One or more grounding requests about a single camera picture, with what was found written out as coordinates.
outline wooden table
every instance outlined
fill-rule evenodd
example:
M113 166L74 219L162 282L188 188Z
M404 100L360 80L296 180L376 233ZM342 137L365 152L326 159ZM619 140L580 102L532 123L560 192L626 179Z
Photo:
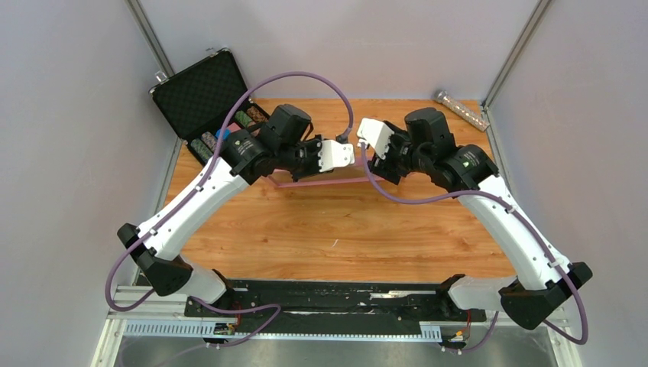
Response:
M258 99L268 112L291 103L313 118L315 132L333 138L348 123L336 99ZM473 143L490 154L487 136L429 100L352 100L350 141L363 117L403 126L414 109L434 106L448 119L457 144ZM477 109L476 102L466 102ZM201 170L185 149L180 153L167 202ZM396 187L403 198L443 193L422 174ZM227 202L189 240L183 254L228 278L344 281L444 281L456 273L477 277L514 274L480 222L456 200L408 206L381 196L369 182L320 187L274 188L258 180Z

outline purple cable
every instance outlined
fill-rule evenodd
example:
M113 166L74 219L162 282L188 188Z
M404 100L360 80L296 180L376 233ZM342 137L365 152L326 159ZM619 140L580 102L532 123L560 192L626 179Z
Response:
M397 203L401 204L410 204L410 205L416 205L416 204L427 204L427 203L435 203L440 200L444 199L449 199L457 196L462 196L462 195L478 195L478 196L483 196L486 197L490 200L493 200L495 203L498 203L502 205L507 211L510 211L516 218L519 220L522 225L531 233L531 236L538 242L538 245L540 248L543 250L545 253L546 257L549 259L549 262L555 263L556 262L556 257L551 253L549 250L549 247L547 247L546 243L543 241L543 239L540 237L540 234L536 231L535 228L531 225L531 223L522 216L522 214L518 213L516 210L512 210L513 207L507 203L506 201L502 200L500 197L495 196L491 193L486 193L484 191L478 191L478 190L461 190L461 191L455 191L452 193L445 193L443 195L438 195L434 197L429 197L426 199L418 199L418 200L407 200L407 199L401 199L399 197L392 196L389 194L387 191L385 191L380 185L378 185L378 182L376 182L376 179L374 178L374 175L371 173L369 170L369 161L367 160L367 152L366 152L366 145L365 143L360 143L360 154L362 156L362 167L364 168L364 172L367 174L367 178L371 182L371 185L383 196L386 198L393 200ZM556 271L562 279L565 280L565 283L567 284L567 287L569 290L572 292L574 295L574 300L576 301L576 306L578 307L578 315L580 316L581 319L581 326L582 326L582 335L581 339L576 339L574 336L571 336L564 331L560 330L556 325L553 323L550 323L547 320L544 320L543 322L550 328L552 328L554 331L556 331L558 334L561 336L565 337L567 340L569 340L572 343L583 345L587 342L588 337L589 337L589 327L588 327L588 320L587 320L587 314L585 313L585 306L583 305L583 300L581 299L581 295L578 292L578 289L576 289L576 286L574 285L574 282L572 279L569 278L569 276L565 273L564 270L562 270L561 266L556 266ZM471 348L471 350L477 349L477 347L481 347L484 345L486 340L491 337L492 332L491 329L494 328L495 326L495 320L497 318L495 317L493 322L491 323L491 328L489 329L489 332L486 333L486 336L484 339L475 347Z
M352 110L352 108L351 108L351 103L348 101L348 98L346 98L346 96L345 96L344 93L340 90L340 88L338 88L335 84L333 84L333 82L331 82L330 80L326 79L326 78L323 77L323 76L319 76L319 75L314 74L314 73L309 73L309 72L307 72L307 71L289 71L289 72L287 72L287 73L277 74L277 75L275 75L275 76L271 76L271 77L269 77L269 78L267 78L267 79L265 79L265 80L262 80L262 81L261 81L259 84L257 84L256 86L253 86L252 88L248 89L248 91L245 92L245 93L243 93L243 96L241 96L241 98L239 98L238 101L236 101L236 103L235 103L235 104L232 106L232 108L229 110L227 116L225 117L225 121L223 122L223 125L222 125L222 127L221 127L221 130L224 131L224 130L227 129L227 125L228 125L228 123L232 120L232 118L234 117L234 114L236 113L236 110L238 109L238 107L240 107L240 106L243 104L243 102L244 102L246 99L248 99L248 97L249 97L249 96L250 96L250 95L251 95L255 90L257 90L257 89L261 88L262 86L264 86L264 85L266 85L266 84L268 84L268 83L271 83L271 82L273 82L273 81L275 81L275 80L279 80L279 79L287 78L287 77L289 77L289 76L305 76L305 77L307 77L307 78L312 78L312 79L315 79L315 80L319 80L320 82L322 82L322 83L326 84L327 86L331 87L331 89L333 89L333 90L335 91L335 93L337 93L338 96L340 96L340 99L342 99L342 101L344 102L344 104L345 104L345 106L346 106L346 109L347 109L347 111L348 111L348 126L347 126L346 130L344 130L344 132L340 134L340 137L342 138L342 140L346 140L347 137L348 137L348 135L351 133L351 129L353 128L353 110ZM209 179L209 176L211 175L211 173L214 171L214 168L215 168L215 166L216 166L216 161L218 160L218 158L219 158L219 153L220 153L220 151L221 151L221 146L222 146L222 143L223 143L224 135L225 135L225 134L219 134L219 138L218 138L218 140L216 141L216 147L215 147L214 155L213 155L213 157L211 158L211 160L209 161L209 166L208 166L207 174L204 174L204 175L202 176L202 178L201 178L200 181L198 182L197 186L202 186L202 185L204 185L205 182ZM161 226L163 226L164 223L166 223L166 222L167 222L169 219L171 219L171 218L172 218L172 217L173 217L173 216L174 216L174 215L175 215L175 214L176 214L180 209L182 209L183 206L185 206L185 205L186 205L186 204L187 204L187 203L188 203L188 202L193 198L193 196L196 195L196 193L197 193L196 190L192 190L189 194L187 194L187 196L185 196L185 197L184 197L184 198L183 198L183 199L178 203L178 205L176 205L173 209L171 209L171 210L169 211L169 213L166 214L166 216L163 216L163 217L160 219L160 221L157 222L157 223L152 227L152 229L158 230ZM115 300L112 299L112 292L111 292L111 290L112 290L112 289L111 289L111 288L112 288L112 280L115 278L115 274L117 273L117 270L119 269L119 266L122 265L122 262L124 262L124 260L125 260L125 259L126 259L126 258L127 258L127 257L128 257L128 256L129 256L129 255L130 255L130 254L131 254L131 253L132 253L132 252L133 252L133 251L134 251L134 250L135 250L139 245L141 245L142 243L144 243L144 241L146 241L146 240L149 239L150 237L151 237L151 234L150 234L149 232L147 232L147 233L145 233L141 238L137 239L137 240L136 240L136 241L135 241L135 242L134 242L134 243L133 243L133 244L132 244L132 245L131 245L131 246L130 246L126 251L125 251L125 252L123 252L123 253L119 256L119 258L117 259L117 261L115 261L114 265L113 265L112 268L110 269L110 272L108 273L108 277L107 277L106 280L105 280L104 296L105 296L105 301L106 301L106 303L107 303L107 304L110 306L110 308L112 308L113 310L117 310L117 311L120 311L120 312L126 312L126 311L133 310L133 309L135 309L137 306L139 306L140 304L142 304L142 303L143 303L147 298L149 298L149 297L153 294L154 291L151 289L151 290L148 291L148 292L147 292L147 293L146 293L146 294L145 294L141 299L137 300L135 303L133 303L133 304L131 304L131 305L129 305L129 306L126 306L126 307L122 307L122 306L118 306L117 303L115 302Z

